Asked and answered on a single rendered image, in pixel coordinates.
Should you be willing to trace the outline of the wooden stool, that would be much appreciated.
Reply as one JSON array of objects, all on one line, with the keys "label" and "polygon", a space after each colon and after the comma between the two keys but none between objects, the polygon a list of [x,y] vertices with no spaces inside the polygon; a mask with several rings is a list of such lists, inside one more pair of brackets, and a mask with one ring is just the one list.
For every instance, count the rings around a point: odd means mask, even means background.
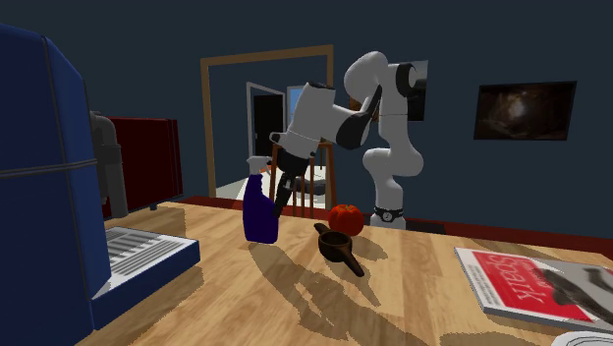
[{"label": "wooden stool", "polygon": [[[269,197],[275,203],[275,214],[280,216],[288,202],[291,202],[293,216],[309,217],[314,219],[318,216],[314,206],[314,154],[309,158],[309,167],[302,176],[292,176],[284,173],[277,166],[277,151],[282,146],[273,144],[271,160],[271,183]],[[337,205],[334,151],[333,143],[321,140],[318,143],[318,150],[323,151],[325,158],[325,180],[324,180],[324,213]]]}]

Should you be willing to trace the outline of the blue spray bottle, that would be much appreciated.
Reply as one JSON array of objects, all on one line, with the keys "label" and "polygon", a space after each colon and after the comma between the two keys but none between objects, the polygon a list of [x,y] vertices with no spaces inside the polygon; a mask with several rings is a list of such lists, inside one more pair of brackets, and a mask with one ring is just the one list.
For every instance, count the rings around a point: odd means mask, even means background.
[{"label": "blue spray bottle", "polygon": [[250,156],[250,175],[243,199],[243,226],[250,242],[274,244],[278,240],[279,222],[273,213],[275,203],[262,190],[262,172],[269,172],[270,156]]}]

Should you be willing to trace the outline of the red cover book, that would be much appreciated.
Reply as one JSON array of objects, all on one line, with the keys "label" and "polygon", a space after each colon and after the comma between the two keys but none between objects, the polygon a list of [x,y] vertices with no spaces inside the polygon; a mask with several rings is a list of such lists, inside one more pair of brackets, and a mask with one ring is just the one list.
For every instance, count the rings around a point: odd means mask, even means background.
[{"label": "red cover book", "polygon": [[455,255],[486,314],[613,333],[613,269],[466,248]]}]

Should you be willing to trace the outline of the blue espresso machine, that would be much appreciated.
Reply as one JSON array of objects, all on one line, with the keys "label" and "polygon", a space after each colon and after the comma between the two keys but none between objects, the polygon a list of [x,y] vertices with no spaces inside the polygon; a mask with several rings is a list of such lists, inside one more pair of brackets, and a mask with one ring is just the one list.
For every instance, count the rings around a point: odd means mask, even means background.
[{"label": "blue espresso machine", "polygon": [[200,259],[127,215],[112,122],[44,35],[0,24],[0,346],[76,346]]}]

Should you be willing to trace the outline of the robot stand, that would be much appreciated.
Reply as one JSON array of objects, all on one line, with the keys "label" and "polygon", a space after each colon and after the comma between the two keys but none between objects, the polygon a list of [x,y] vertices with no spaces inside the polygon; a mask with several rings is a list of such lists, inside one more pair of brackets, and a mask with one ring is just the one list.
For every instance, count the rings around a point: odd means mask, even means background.
[{"label": "robot stand", "polygon": [[375,226],[375,227],[402,229],[402,230],[417,231],[417,232],[432,233],[432,234],[441,234],[441,235],[446,234],[445,226],[443,224],[429,222],[429,221],[422,221],[422,220],[409,219],[409,218],[401,219],[400,217],[398,217],[391,222],[385,222],[385,221],[382,221],[375,214],[366,214],[363,217],[363,221],[365,225]]}]

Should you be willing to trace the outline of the dark brown measuring scoop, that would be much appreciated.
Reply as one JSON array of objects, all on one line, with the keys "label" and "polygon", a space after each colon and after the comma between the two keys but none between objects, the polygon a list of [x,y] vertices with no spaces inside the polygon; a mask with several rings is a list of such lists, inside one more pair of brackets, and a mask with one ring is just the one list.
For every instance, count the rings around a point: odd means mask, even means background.
[{"label": "dark brown measuring scoop", "polygon": [[323,223],[314,223],[318,233],[318,249],[321,255],[332,262],[343,262],[357,277],[363,277],[364,271],[354,257],[352,238],[339,231],[331,230]]}]

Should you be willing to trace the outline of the wooden door frame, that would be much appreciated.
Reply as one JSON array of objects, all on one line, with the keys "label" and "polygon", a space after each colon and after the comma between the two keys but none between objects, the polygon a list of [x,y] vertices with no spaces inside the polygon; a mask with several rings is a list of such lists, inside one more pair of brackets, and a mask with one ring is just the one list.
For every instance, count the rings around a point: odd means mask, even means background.
[{"label": "wooden door frame", "polygon": [[199,59],[202,111],[205,135],[207,188],[208,196],[210,198],[216,197],[216,176],[214,161],[212,112],[210,102],[209,68],[211,66],[306,58],[314,56],[326,57],[326,82],[330,86],[332,86],[334,84],[334,46],[332,44],[205,57]]}]

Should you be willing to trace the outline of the red tomato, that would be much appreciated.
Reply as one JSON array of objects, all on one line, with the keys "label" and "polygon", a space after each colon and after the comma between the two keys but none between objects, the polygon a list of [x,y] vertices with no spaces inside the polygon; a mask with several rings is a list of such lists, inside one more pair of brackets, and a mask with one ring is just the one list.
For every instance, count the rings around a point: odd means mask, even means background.
[{"label": "red tomato", "polygon": [[363,230],[363,215],[351,204],[338,204],[328,213],[329,228],[349,236],[357,236]]}]

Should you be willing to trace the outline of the dark red cabinet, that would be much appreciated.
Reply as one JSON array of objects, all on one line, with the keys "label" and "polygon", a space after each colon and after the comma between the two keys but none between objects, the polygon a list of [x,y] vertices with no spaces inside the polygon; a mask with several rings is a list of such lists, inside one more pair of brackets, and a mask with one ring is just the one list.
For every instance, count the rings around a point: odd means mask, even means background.
[{"label": "dark red cabinet", "polygon": [[184,193],[178,121],[110,116],[121,146],[128,211]]}]

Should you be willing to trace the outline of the white paper sheet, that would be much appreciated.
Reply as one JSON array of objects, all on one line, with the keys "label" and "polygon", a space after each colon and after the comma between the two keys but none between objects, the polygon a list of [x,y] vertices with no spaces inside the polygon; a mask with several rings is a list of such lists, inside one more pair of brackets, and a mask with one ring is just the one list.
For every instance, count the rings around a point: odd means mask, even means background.
[{"label": "white paper sheet", "polygon": [[557,336],[551,346],[613,346],[613,334],[570,331]]}]

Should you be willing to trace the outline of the dark wall picture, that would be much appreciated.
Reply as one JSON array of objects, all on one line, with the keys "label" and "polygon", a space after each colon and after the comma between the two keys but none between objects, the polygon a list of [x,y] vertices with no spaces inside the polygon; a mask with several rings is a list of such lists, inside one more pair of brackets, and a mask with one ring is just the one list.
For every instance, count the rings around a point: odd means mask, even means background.
[{"label": "dark wall picture", "polygon": [[572,117],[575,81],[483,85],[476,140],[564,141]]}]

